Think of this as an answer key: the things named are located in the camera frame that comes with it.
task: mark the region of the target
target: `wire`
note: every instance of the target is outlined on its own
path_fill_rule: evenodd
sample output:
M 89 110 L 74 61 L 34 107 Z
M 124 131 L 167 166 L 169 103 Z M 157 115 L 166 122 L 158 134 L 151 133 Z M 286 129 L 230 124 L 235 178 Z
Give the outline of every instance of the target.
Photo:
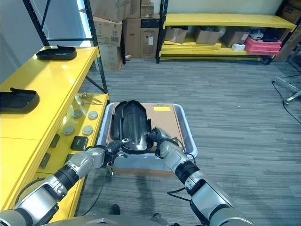
M 195 157 L 194 157 L 192 154 L 187 153 L 187 151 L 186 151 L 186 149 L 185 149 L 183 143 L 181 142 L 181 140 L 179 140 L 178 138 L 173 138 L 172 140 L 177 140 L 177 141 L 181 144 L 181 146 L 182 146 L 182 148 L 183 148 L 182 151 L 184 151 L 185 155 L 186 155 L 186 156 L 187 156 L 187 155 L 191 155 L 192 158 L 193 158 L 193 163 L 194 163 L 195 165 L 197 165 Z M 189 199 L 185 199 L 185 198 L 183 198 L 183 197 L 174 195 L 174 193 L 178 193 L 178 192 L 183 191 L 183 190 L 185 190 L 185 187 L 182 187 L 182 188 L 180 188 L 180 189 L 178 189 L 178 190 L 175 190 L 175 191 L 167 192 L 167 194 L 170 195 L 170 196 L 172 196 L 172 197 L 174 197 L 174 198 L 182 199 L 182 200 L 185 200 L 185 201 L 189 201 L 189 202 L 190 202 Z
M 171 191 L 171 192 L 167 192 L 167 194 L 168 194 L 168 195 L 170 195 L 170 196 L 172 196 L 172 197 L 174 197 L 174 198 L 177 198 L 177 199 L 182 199 L 182 200 L 185 200 L 185 201 L 188 201 L 188 202 L 190 202 L 190 200 L 189 200 L 189 199 L 185 199 L 185 198 L 183 198 L 183 197 L 180 197 L 180 196 L 174 195 L 174 193 L 178 193 L 178 192 L 180 192 L 180 191 L 183 191 L 184 189 L 185 189 L 185 187 L 182 187 L 182 188 L 180 188 L 180 189 L 178 189 L 178 190 Z
M 187 151 L 186 151 L 186 149 L 185 149 L 183 143 L 181 142 L 181 140 L 179 140 L 179 139 L 176 138 L 176 137 L 172 138 L 172 140 L 178 141 L 178 142 L 181 144 L 181 146 L 182 146 L 182 151 L 185 153 L 185 155 L 187 155 Z
M 282 98 L 282 106 L 283 108 L 286 110 L 287 113 L 289 113 L 299 124 L 301 124 L 301 121 L 299 121 L 295 116 L 293 116 L 289 111 L 288 109 L 286 108 L 285 106 L 285 99 L 283 98 L 283 96 L 281 95 L 281 93 L 279 92 L 279 90 L 276 88 L 275 86 L 275 81 L 272 81 L 272 85 L 273 87 L 275 88 L 275 90 L 277 91 L 277 93 L 280 95 L 280 97 Z
M 193 154 L 187 153 L 186 155 L 191 155 L 191 156 L 192 156 L 192 158 L 193 158 L 193 163 L 194 163 L 195 165 L 197 165 L 197 163 L 196 163 L 196 159 L 195 159 L 195 157 L 193 156 Z
M 100 191 L 99 191 L 99 194 L 98 194 L 98 196 L 97 196 L 97 198 L 95 199 L 95 201 L 94 201 L 94 203 L 92 204 L 92 206 L 82 215 L 82 216 L 84 216 L 84 215 L 86 215 L 87 213 L 89 213 L 89 211 L 94 207 L 94 205 L 95 205 L 95 203 L 97 202 L 97 200 L 99 199 L 99 196 L 101 195 L 101 193 L 102 193 L 102 191 L 103 191 L 103 186 L 104 186 L 104 183 L 105 183 L 105 178 L 106 178 L 106 176 L 107 176 L 107 170 L 106 170 L 106 172 L 105 172 L 105 175 L 104 175 L 104 177 L 103 177 L 103 185 L 102 185 L 102 187 L 101 187 L 101 189 L 100 189 Z
M 285 78 L 291 78 L 291 77 L 296 77 L 296 76 L 299 76 L 299 75 L 301 75 L 301 73 L 298 74 L 298 75 L 286 76 L 286 77 L 283 77 L 282 79 L 285 79 Z
M 20 196 L 22 195 L 22 193 L 23 193 L 28 187 L 30 187 L 31 185 L 33 185 L 33 184 L 35 184 L 35 183 L 37 183 L 37 182 L 39 182 L 39 181 L 41 181 L 41 180 L 44 180 L 44 179 L 45 179 L 45 178 L 38 178 L 38 179 L 33 180 L 32 182 L 29 182 L 27 185 L 25 185 L 25 187 L 22 188 L 22 190 L 19 192 L 19 194 L 18 194 L 18 196 L 17 196 L 17 198 L 16 198 L 15 206 L 17 205 L 17 203 L 18 203 L 18 201 L 19 201 L 19 198 L 20 198 Z
M 32 0 L 32 2 L 33 2 L 33 4 L 34 4 L 35 8 L 37 9 L 37 12 L 38 12 L 39 16 L 41 17 L 41 19 L 43 19 L 43 17 L 42 17 L 42 15 L 41 15 L 41 13 L 40 13 L 40 11 L 39 11 L 39 9 L 38 9 L 36 3 L 34 2 L 34 0 Z M 46 30 L 47 30 L 47 38 L 49 39 L 49 30 L 48 30 L 48 27 L 46 26 L 46 24 L 45 24 L 45 28 L 46 28 Z

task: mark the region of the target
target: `red crate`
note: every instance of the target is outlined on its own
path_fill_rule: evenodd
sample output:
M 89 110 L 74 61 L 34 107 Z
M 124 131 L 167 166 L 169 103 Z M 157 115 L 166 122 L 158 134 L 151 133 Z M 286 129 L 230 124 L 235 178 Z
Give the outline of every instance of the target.
M 245 44 L 250 44 L 252 46 L 262 46 L 262 47 L 280 47 L 282 42 L 268 42 L 268 41 L 255 41 L 250 36 L 246 39 Z
M 245 41 L 245 51 L 252 54 L 277 55 L 281 49 L 281 44 L 281 41 L 255 41 L 251 37 L 248 37 Z

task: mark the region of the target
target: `person's shoe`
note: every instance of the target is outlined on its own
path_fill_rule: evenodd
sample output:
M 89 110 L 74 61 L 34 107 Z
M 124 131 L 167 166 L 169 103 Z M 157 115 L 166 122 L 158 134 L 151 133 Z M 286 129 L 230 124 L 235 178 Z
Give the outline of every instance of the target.
M 120 208 L 119 205 L 114 204 L 111 206 L 110 214 L 112 215 L 120 215 Z
M 159 214 L 159 213 L 155 213 L 154 215 L 152 215 L 152 217 L 153 218 L 159 218 L 159 219 L 162 218 L 161 214 Z

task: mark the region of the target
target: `metal stand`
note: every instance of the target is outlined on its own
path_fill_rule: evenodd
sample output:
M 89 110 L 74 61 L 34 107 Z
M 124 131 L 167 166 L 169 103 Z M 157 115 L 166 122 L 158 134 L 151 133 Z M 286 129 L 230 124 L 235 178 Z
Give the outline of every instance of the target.
M 163 24 L 166 20 L 167 7 L 168 7 L 168 0 L 161 0 L 161 3 L 160 3 L 160 28 L 159 28 L 158 45 L 157 45 L 157 52 L 156 52 L 157 64 L 160 63 L 159 54 L 162 49 L 162 44 L 163 44 L 164 36 L 166 33 L 166 30 L 165 29 L 163 30 Z
M 279 77 L 276 77 L 275 80 L 274 80 L 274 81 L 280 82 L 281 84 L 285 85 L 286 87 L 288 87 L 291 90 L 293 90 L 294 92 L 296 92 L 293 96 L 291 96 L 291 97 L 289 97 L 288 99 L 285 100 L 285 103 L 287 105 L 289 104 L 289 102 L 296 99 L 297 97 L 301 97 L 301 89 L 299 89 L 299 88 L 297 88 L 297 87 L 295 87 L 291 84 L 291 82 L 298 81 L 298 80 L 301 80 L 301 75 L 299 75 L 299 77 L 297 77 L 295 79 L 291 79 L 289 81 L 285 81 L 284 79 L 279 78 Z
M 298 55 L 298 53 L 301 51 L 301 42 L 298 43 L 296 50 L 294 51 L 294 53 L 289 56 L 286 60 L 286 64 L 289 63 L 291 66 L 293 66 L 294 68 L 296 68 L 299 72 L 301 72 L 301 67 L 296 64 L 293 59 Z
M 27 12 L 30 16 L 30 18 L 32 19 L 33 25 L 37 30 L 37 33 L 43 43 L 44 46 L 50 46 L 49 42 L 50 41 L 92 41 L 93 42 L 93 46 L 97 46 L 98 47 L 98 42 L 97 42 L 97 37 L 96 37 L 96 32 L 95 32 L 95 27 L 94 27 L 94 22 L 93 22 L 93 17 L 92 17 L 92 11 L 91 11 L 91 6 L 90 6 L 90 1 L 89 0 L 83 0 L 84 4 L 85 4 L 85 9 L 86 9 L 86 14 L 87 14 L 87 18 L 88 18 L 88 22 L 89 22 L 89 27 L 90 27 L 90 31 L 91 31 L 91 38 L 56 38 L 56 39 L 47 39 L 45 33 L 43 32 L 43 27 L 44 27 L 44 22 L 46 19 L 46 15 L 48 12 L 48 7 L 50 4 L 51 0 L 47 0 L 46 2 L 46 7 L 45 7 L 45 12 L 43 15 L 43 19 L 42 19 L 42 24 L 40 24 L 39 19 L 37 18 L 37 15 L 32 7 L 32 4 L 30 2 L 30 0 L 23 0 L 23 3 L 27 9 Z M 103 87 L 100 87 L 95 81 L 93 81 L 91 78 L 89 78 L 88 76 L 86 76 L 86 78 L 93 84 L 95 85 L 97 88 L 99 88 L 103 93 L 108 93 L 108 88 L 107 88 L 107 83 L 105 81 L 105 77 L 104 77 L 104 72 L 103 72 L 103 64 L 101 61 L 100 57 L 97 57 L 97 64 L 99 67 L 99 73 L 100 73 L 100 77 L 102 79 L 102 83 L 103 83 Z

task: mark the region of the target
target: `white wall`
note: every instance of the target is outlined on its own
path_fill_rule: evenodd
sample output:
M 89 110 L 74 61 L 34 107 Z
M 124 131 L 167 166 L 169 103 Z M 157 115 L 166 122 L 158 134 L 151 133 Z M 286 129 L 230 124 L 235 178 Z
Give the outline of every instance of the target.
M 33 1 L 43 15 L 46 0 L 31 0 L 32 3 Z M 85 37 L 76 0 L 51 1 L 48 10 L 45 24 L 50 38 Z M 80 43 L 50 42 L 51 45 Z M 0 0 L 0 84 L 42 47 L 23 1 Z
M 23 2 L 0 3 L 0 83 L 43 47 Z
M 160 10 L 160 0 L 151 0 L 155 13 Z M 275 14 L 282 0 L 169 0 L 168 12 L 211 12 Z

